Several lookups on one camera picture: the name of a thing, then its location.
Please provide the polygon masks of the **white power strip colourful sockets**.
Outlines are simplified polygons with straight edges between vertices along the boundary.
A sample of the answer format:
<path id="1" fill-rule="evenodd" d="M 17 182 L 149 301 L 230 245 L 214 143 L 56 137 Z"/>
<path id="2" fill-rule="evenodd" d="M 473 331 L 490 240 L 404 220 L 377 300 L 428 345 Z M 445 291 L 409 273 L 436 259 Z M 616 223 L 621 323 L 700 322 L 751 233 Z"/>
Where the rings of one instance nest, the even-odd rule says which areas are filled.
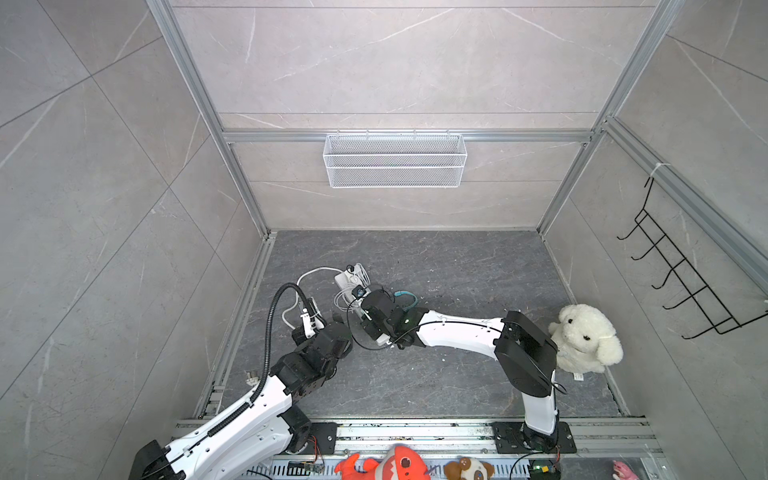
<path id="1" fill-rule="evenodd" d="M 348 265 L 334 277 L 334 281 L 339 289 L 334 297 L 334 305 L 344 313 L 354 314 L 358 318 L 360 329 L 377 347 L 389 346 L 390 335 L 378 326 L 363 308 L 363 299 L 372 292 L 371 281 L 363 265 Z"/>

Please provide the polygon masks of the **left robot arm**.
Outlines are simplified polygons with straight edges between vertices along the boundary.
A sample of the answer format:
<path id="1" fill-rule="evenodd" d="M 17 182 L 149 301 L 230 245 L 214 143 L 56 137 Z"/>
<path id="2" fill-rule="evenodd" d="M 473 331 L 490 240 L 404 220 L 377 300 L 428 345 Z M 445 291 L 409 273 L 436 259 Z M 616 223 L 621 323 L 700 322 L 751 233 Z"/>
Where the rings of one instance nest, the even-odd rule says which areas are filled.
<path id="1" fill-rule="evenodd" d="M 166 446 L 135 455 L 130 479 L 234 479 L 247 467 L 308 441 L 311 422 L 298 400 L 333 378 L 352 348 L 350 329 L 332 322 L 271 367 L 256 386 L 212 420 Z"/>

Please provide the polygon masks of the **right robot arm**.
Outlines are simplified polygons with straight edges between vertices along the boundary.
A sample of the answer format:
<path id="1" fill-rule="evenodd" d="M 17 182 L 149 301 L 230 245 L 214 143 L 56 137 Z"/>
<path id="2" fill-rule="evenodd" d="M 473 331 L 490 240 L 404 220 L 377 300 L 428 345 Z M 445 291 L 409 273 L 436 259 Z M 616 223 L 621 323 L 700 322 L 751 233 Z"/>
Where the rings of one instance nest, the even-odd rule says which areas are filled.
<path id="1" fill-rule="evenodd" d="M 451 316 L 422 307 L 408 310 L 383 290 L 356 300 L 351 310 L 380 346 L 451 347 L 496 360 L 524 406 L 521 434 L 526 447 L 555 447 L 559 411 L 555 368 L 558 347 L 549 334 L 519 311 L 503 318 Z"/>

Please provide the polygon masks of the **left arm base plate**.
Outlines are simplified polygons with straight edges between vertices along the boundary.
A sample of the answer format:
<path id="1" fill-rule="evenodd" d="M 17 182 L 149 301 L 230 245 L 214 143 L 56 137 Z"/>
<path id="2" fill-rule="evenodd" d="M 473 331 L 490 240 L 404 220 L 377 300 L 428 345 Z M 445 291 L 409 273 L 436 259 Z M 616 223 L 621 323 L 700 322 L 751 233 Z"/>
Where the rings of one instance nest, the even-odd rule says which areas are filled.
<path id="1" fill-rule="evenodd" d="M 335 422 L 319 422 L 304 426 L 294 433 L 285 452 L 290 454 L 320 456 L 335 452 L 337 431 Z"/>

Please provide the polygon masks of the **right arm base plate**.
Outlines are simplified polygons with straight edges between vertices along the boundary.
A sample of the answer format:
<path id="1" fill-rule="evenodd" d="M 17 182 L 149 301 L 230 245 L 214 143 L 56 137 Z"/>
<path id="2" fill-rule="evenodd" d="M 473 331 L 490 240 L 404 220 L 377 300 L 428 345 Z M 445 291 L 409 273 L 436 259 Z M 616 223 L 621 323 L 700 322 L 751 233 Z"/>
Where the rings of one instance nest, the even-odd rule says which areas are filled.
<path id="1" fill-rule="evenodd" d="M 558 422 L 552 434 L 542 434 L 524 422 L 492 422 L 492 437 L 500 454 L 576 454 L 577 447 L 570 427 Z"/>

